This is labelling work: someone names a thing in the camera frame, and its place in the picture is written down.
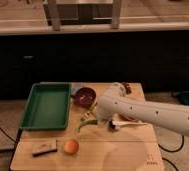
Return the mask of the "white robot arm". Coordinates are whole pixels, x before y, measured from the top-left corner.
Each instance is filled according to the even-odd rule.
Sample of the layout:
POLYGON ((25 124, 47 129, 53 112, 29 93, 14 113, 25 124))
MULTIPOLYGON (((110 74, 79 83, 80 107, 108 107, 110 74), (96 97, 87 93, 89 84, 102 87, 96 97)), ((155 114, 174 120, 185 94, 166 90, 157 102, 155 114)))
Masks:
POLYGON ((112 83, 98 97, 96 111, 100 120, 130 116, 189 137, 189 106, 132 99, 121 83, 112 83))

